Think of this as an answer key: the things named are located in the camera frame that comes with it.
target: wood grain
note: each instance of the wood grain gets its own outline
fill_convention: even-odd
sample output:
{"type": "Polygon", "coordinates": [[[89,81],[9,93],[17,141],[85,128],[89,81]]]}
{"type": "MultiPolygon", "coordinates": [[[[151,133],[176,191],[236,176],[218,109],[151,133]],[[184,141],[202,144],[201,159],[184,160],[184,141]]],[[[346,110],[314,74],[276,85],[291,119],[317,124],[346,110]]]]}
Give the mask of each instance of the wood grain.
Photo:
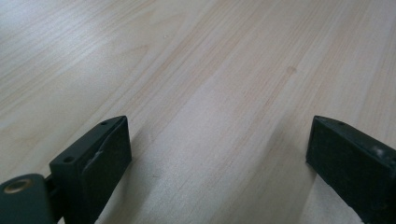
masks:
{"type": "Polygon", "coordinates": [[[304,154],[314,115],[396,147],[395,1],[0,4],[0,181],[126,115],[97,223],[361,223],[304,154]]]}

